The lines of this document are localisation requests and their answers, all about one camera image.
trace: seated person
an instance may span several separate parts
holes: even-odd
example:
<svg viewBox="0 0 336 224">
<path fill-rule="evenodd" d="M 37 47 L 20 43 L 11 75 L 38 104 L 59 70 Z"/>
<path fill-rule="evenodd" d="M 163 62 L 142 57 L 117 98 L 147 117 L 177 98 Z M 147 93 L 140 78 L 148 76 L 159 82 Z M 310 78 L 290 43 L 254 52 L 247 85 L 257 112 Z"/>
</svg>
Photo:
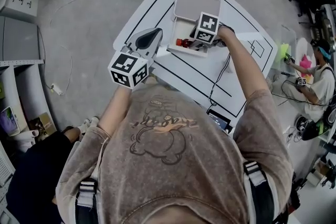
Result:
<svg viewBox="0 0 336 224">
<path fill-rule="evenodd" d="M 86 132 L 65 164 L 56 199 L 66 224 L 75 218 L 77 224 L 91 218 L 100 224 L 249 223 L 245 160 L 258 162 L 273 182 L 272 220 L 282 211 L 293 169 L 274 101 L 263 73 L 234 32 L 221 26 L 218 35 L 247 100 L 235 142 L 180 92 L 160 85 L 133 93 L 119 87 L 98 127 Z M 263 178 L 257 178 L 258 184 Z M 260 211 L 269 216 L 266 206 Z"/>
<path fill-rule="evenodd" d="M 291 61 L 289 65 L 304 74 L 311 74 L 314 77 L 314 83 L 307 86 L 297 86 L 297 78 L 287 79 L 281 86 L 283 93 L 290 98 L 289 102 L 309 120 L 318 122 L 327 109 L 330 100 L 334 94 L 335 78 L 328 64 L 331 59 L 330 45 L 324 40 L 318 40 L 313 45 L 314 56 L 317 65 L 313 68 L 303 68 Z"/>
<path fill-rule="evenodd" d="M 15 170 L 6 194 L 7 209 L 20 224 L 60 224 L 55 188 L 73 144 L 98 118 L 67 127 L 32 146 Z"/>
</svg>

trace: blue headband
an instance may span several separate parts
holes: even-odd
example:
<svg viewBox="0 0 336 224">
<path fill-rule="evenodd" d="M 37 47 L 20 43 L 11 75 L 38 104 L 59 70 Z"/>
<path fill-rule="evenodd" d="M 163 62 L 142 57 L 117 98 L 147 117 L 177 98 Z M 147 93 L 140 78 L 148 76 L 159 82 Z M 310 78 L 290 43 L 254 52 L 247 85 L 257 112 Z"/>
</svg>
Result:
<svg viewBox="0 0 336 224">
<path fill-rule="evenodd" d="M 327 59 L 331 59 L 331 55 L 330 54 L 328 54 L 323 48 L 321 48 L 321 47 L 318 47 L 319 48 L 319 50 L 320 50 L 320 52 L 322 53 L 322 55 L 324 56 L 324 57 L 326 57 Z"/>
</svg>

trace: strap buckle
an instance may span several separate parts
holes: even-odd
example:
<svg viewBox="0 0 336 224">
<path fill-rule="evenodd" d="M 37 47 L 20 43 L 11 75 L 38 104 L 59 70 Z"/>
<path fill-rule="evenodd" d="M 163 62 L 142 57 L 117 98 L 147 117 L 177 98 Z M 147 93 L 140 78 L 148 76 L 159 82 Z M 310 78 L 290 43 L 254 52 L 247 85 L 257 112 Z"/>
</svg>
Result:
<svg viewBox="0 0 336 224">
<path fill-rule="evenodd" d="M 255 161 L 244 162 L 244 172 L 249 177 L 250 182 L 255 186 L 267 182 L 265 174 L 262 172 L 260 165 Z"/>
<path fill-rule="evenodd" d="M 93 207 L 93 198 L 97 193 L 97 181 L 89 178 L 79 185 L 77 205 L 83 207 Z"/>
</svg>

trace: power plug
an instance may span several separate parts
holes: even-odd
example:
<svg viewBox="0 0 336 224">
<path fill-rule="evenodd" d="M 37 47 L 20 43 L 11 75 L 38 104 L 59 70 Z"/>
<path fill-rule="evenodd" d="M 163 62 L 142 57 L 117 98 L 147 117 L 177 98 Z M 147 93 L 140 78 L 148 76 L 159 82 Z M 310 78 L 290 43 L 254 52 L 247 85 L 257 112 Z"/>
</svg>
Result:
<svg viewBox="0 0 336 224">
<path fill-rule="evenodd" d="M 51 90 L 55 91 L 58 95 L 63 95 L 62 90 L 55 83 L 51 85 Z"/>
</svg>

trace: small screen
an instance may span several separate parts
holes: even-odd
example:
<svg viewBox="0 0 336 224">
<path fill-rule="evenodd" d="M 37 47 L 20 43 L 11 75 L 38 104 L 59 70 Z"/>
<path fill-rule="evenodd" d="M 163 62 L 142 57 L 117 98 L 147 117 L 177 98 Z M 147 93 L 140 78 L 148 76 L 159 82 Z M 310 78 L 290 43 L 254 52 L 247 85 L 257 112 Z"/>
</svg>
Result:
<svg viewBox="0 0 336 224">
<path fill-rule="evenodd" d="M 227 126 L 227 122 L 220 119 L 219 117 L 215 116 L 214 114 L 212 113 L 209 113 L 209 116 L 211 119 L 214 120 L 214 122 L 224 131 L 226 129 L 226 126 Z"/>
<path fill-rule="evenodd" d="M 213 111 L 210 109 L 208 111 L 208 115 L 210 118 L 219 126 L 219 128 L 222 129 L 222 131 L 226 131 L 227 133 L 230 133 L 232 130 L 232 127 L 229 125 L 230 120 L 225 118 L 224 116 L 220 115 L 216 111 Z"/>
</svg>

